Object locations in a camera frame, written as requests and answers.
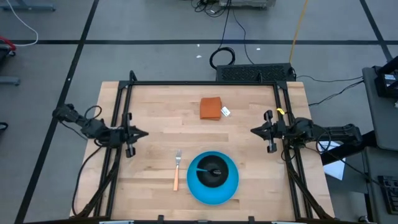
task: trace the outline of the wooden tabletop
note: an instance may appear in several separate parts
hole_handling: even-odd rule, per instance
[[[101,118],[110,125],[118,82],[103,82],[98,105]],[[292,110],[296,117],[310,118],[303,83],[288,83]],[[203,97],[220,96],[231,114],[219,121],[199,119]],[[133,125],[149,132],[135,143],[133,158],[122,156],[114,198],[112,219],[155,220],[294,220],[288,174],[278,151],[268,154],[267,141],[250,133],[264,123],[263,114],[273,110],[275,100],[270,86],[134,86],[130,112]],[[97,147],[87,144],[85,158]],[[175,153],[182,150],[179,190],[173,191]],[[302,150],[302,161],[309,191],[330,215],[333,214],[320,156]],[[219,206],[198,202],[186,182],[189,163],[201,152],[220,151],[229,155],[239,169],[239,188],[234,197]],[[76,210],[86,205],[98,188],[104,160],[103,149],[84,168]],[[103,200],[106,207],[108,193]],[[302,216],[304,207],[300,206]]]

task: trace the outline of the yellow cable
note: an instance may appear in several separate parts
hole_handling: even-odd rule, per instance
[[[308,0],[305,0],[304,8],[303,8],[303,11],[301,12],[300,20],[298,20],[296,33],[294,34],[292,49],[290,50],[290,56],[289,56],[289,63],[290,64],[292,63],[294,45],[296,44],[297,34],[299,34],[300,24],[301,24],[301,21],[303,20],[303,17],[304,17],[304,14],[305,14],[305,10],[307,9],[307,4],[308,4]]]

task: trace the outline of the orange handle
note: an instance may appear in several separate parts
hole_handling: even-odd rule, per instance
[[[175,167],[175,176],[174,176],[174,191],[178,190],[178,165]]]

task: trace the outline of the black floor stripe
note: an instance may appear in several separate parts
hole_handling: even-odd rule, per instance
[[[13,40],[15,44],[28,44],[33,40]],[[178,45],[220,44],[221,40],[85,40],[84,44],[98,45]],[[293,40],[224,40],[224,44],[291,45]],[[37,44],[79,44],[80,40],[39,40]],[[398,45],[398,40],[385,40],[385,44]],[[379,45],[379,40],[298,40],[297,45]]]
[[[81,34],[81,37],[80,37],[80,40],[78,43],[78,47],[75,52],[75,56],[73,57],[72,64],[70,65],[69,72],[65,79],[65,84],[63,85],[57,105],[64,104],[65,99],[67,97],[70,83],[72,82],[72,78],[73,78],[73,75],[75,74],[76,66],[78,64],[78,61],[79,61],[79,58],[81,55],[81,51],[83,50],[84,41],[87,38],[88,31],[90,29],[91,23],[93,22],[93,18],[94,18],[94,14],[95,14],[98,2],[99,2],[99,0],[94,0],[93,5],[90,10],[90,13],[88,14],[86,25],[83,29],[83,33]],[[27,190],[25,192],[24,198],[22,199],[21,206],[19,207],[18,214],[15,219],[15,223],[19,224],[19,223],[24,222],[26,213],[29,209],[30,201],[32,200],[37,182],[39,181],[39,176],[43,169],[45,158],[47,157],[47,153],[49,151],[50,144],[51,144],[56,127],[57,127],[57,120],[52,119],[51,123],[50,123],[49,130],[47,131],[47,134],[45,136],[44,143],[43,143],[42,149],[39,154],[39,158],[37,159],[35,168],[33,170],[33,174],[30,177],[30,181],[27,186]]]
[[[374,20],[372,14],[371,14],[371,11],[370,11],[370,9],[368,7],[368,4],[366,4],[365,0],[359,0],[359,1],[361,2],[363,10],[365,11],[366,17],[368,18],[369,23],[371,24],[373,32],[376,35],[376,38],[380,42],[380,46],[381,46],[381,49],[383,50],[384,56],[386,56],[387,61],[391,61],[392,60],[391,53],[388,50],[386,42],[384,41],[383,36],[381,35],[379,28],[377,27],[376,21]]]

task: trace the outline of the orange sponge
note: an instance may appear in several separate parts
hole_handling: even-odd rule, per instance
[[[200,119],[219,120],[221,118],[221,98],[202,98],[200,100]]]

